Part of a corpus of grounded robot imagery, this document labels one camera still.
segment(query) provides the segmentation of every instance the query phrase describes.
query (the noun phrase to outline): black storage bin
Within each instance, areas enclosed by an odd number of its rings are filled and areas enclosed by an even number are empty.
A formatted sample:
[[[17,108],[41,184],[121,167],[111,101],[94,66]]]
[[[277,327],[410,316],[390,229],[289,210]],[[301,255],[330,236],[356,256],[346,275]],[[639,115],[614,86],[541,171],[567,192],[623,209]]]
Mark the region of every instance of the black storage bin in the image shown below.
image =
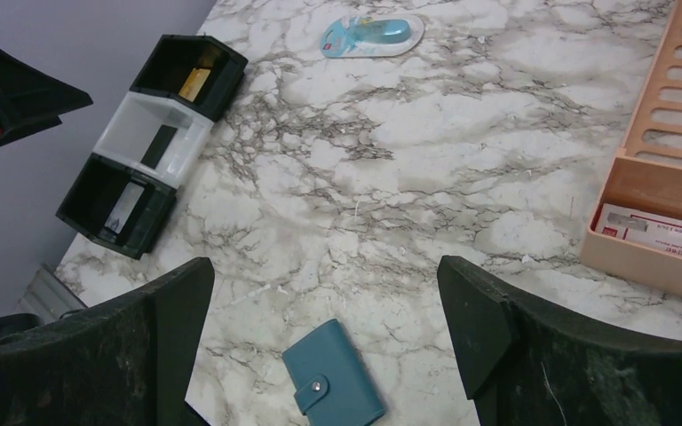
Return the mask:
[[[0,49],[0,146],[61,124],[60,114],[92,104],[84,91]]]
[[[246,58],[209,35],[164,35],[130,91],[176,99],[216,122],[246,66]]]
[[[153,248],[175,201],[174,188],[91,154],[56,216],[89,240],[139,259]]]

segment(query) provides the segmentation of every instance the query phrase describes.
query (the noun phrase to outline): gray wall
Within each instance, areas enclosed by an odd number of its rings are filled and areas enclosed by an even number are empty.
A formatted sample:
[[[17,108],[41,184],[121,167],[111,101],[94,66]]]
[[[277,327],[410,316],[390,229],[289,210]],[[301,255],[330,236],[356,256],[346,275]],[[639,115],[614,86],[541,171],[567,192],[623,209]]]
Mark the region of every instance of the gray wall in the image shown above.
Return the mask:
[[[215,0],[0,1],[0,48],[90,93],[57,128],[0,148],[0,315],[75,232],[56,208],[161,34],[194,34]]]

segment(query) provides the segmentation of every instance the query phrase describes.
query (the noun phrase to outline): red and white box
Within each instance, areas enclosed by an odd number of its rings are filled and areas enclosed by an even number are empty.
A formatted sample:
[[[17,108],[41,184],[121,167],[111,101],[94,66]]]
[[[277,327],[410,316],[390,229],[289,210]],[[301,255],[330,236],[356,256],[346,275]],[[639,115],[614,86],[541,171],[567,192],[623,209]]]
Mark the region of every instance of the red and white box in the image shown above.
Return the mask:
[[[604,204],[595,231],[682,256],[682,220]]]

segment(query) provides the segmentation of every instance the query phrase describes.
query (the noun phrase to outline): white storage bin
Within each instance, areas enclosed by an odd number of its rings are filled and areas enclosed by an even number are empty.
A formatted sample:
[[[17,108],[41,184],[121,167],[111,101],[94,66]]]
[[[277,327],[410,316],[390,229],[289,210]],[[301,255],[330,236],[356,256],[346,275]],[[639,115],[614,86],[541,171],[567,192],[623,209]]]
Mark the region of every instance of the white storage bin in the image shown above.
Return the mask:
[[[212,127],[174,99],[129,92],[92,151],[177,189]]]

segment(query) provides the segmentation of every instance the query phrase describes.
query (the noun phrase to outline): marble surface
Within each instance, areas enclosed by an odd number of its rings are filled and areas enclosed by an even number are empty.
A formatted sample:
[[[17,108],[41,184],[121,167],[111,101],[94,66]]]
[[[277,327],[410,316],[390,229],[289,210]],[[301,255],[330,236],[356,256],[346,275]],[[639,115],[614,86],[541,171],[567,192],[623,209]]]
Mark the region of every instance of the marble surface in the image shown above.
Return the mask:
[[[435,271],[463,256],[592,318],[682,339],[682,299],[578,264],[670,1],[219,1],[202,27],[250,65],[155,251],[77,236],[87,304],[194,256],[217,272],[187,400],[212,424],[306,424],[281,353],[339,318],[380,425],[477,425]],[[347,13],[411,12],[391,59],[324,59]],[[561,380],[561,375],[554,374]]]

